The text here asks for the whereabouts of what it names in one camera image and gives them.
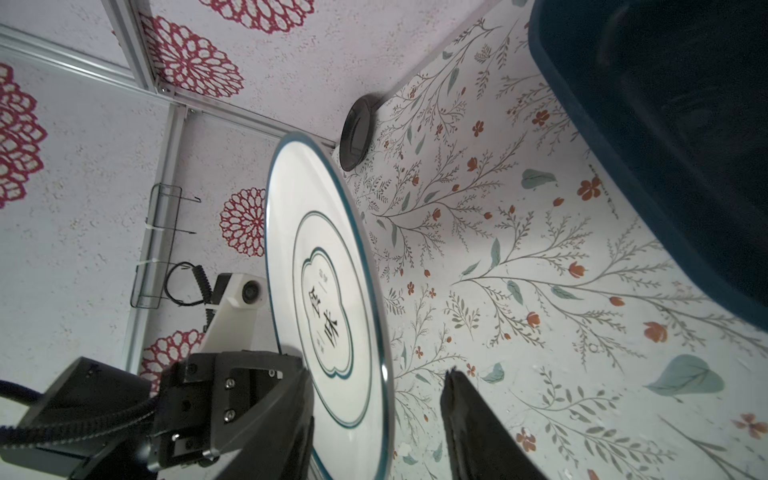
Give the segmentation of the white plate brown flower outline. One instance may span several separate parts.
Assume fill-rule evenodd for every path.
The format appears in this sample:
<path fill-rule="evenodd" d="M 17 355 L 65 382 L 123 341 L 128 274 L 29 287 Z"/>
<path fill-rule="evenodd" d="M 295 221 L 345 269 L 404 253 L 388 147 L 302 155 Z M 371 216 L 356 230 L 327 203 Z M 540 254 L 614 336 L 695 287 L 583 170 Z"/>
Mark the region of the white plate brown flower outline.
<path fill-rule="evenodd" d="M 392 358 L 361 219 L 337 168 L 306 134 L 269 168 L 265 262 L 278 349 L 307 369 L 311 474 L 385 479 L 394 441 Z"/>

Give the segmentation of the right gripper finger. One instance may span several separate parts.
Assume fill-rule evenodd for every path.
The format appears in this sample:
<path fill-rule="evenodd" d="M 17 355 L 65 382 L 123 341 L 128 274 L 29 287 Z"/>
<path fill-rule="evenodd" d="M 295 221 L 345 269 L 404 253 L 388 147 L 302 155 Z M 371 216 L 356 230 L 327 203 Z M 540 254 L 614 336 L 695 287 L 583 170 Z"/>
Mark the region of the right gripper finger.
<path fill-rule="evenodd" d="M 461 371 L 446 372 L 440 396 L 454 479 L 543 479 Z"/>

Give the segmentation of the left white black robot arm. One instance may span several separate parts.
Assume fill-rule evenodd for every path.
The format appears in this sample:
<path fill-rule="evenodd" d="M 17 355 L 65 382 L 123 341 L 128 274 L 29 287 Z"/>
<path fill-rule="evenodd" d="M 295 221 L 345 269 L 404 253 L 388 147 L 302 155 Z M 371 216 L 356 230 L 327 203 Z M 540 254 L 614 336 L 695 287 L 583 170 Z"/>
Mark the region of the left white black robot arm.
<path fill-rule="evenodd" d="M 223 479 L 305 479 L 314 392 L 296 357 L 274 352 L 196 353 L 140 376 L 80 358 L 43 393 L 6 382 L 26 404 L 1 430 L 10 464 L 66 479 L 155 479 L 180 466 L 229 462 Z"/>

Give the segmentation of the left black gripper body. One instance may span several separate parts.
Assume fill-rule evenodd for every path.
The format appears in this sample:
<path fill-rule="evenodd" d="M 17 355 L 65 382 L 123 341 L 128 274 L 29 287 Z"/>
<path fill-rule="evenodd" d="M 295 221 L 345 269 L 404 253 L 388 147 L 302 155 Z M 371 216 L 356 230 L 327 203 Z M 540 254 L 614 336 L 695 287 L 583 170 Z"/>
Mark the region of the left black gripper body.
<path fill-rule="evenodd" d="M 222 479 L 307 478 L 314 388 L 300 358 L 260 351 L 192 354 L 162 373 L 156 398 L 149 470 L 232 454 Z"/>

